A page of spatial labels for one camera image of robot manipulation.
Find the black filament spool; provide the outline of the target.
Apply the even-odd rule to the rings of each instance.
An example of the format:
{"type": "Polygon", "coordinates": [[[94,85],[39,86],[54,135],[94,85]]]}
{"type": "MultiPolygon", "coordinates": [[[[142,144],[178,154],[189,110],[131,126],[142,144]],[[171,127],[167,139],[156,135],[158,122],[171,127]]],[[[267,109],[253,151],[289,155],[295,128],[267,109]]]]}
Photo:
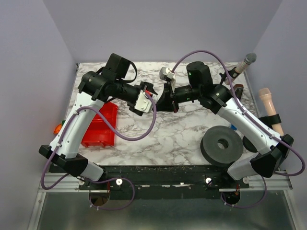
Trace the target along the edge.
{"type": "Polygon", "coordinates": [[[239,160],[243,143],[238,133],[226,126],[209,128],[201,139],[200,150],[210,164],[226,167],[239,160]]]}

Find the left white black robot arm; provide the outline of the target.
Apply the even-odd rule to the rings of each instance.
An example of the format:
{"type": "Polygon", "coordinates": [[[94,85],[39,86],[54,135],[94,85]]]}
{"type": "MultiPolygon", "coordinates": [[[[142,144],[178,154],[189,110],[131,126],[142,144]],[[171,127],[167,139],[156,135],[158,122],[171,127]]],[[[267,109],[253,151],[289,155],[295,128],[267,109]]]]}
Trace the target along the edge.
{"type": "Polygon", "coordinates": [[[54,163],[71,176],[99,181],[104,170],[79,154],[79,145],[95,115],[109,97],[127,102],[129,109],[138,114],[156,112],[153,84],[141,82],[131,85],[125,76],[134,63],[113,53],[106,65],[98,71],[82,76],[78,93],[68,119],[57,136],[48,145],[42,145],[39,153],[48,163],[54,163]]]}

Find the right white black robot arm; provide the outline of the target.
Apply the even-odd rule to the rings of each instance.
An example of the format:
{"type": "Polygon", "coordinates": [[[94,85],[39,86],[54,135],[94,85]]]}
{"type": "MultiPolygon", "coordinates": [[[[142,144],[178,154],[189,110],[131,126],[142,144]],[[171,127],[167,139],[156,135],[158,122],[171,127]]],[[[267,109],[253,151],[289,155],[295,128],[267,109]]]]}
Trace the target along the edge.
{"type": "Polygon", "coordinates": [[[203,62],[189,63],[186,70],[189,84],[175,87],[174,72],[161,68],[159,76],[165,84],[156,103],[157,110],[176,113],[179,103],[199,101],[204,108],[233,124],[257,150],[255,156],[229,166],[229,176],[234,180],[256,174],[272,177],[286,159],[294,139],[288,134],[281,136],[244,108],[227,87],[214,84],[210,68],[203,62]]]}

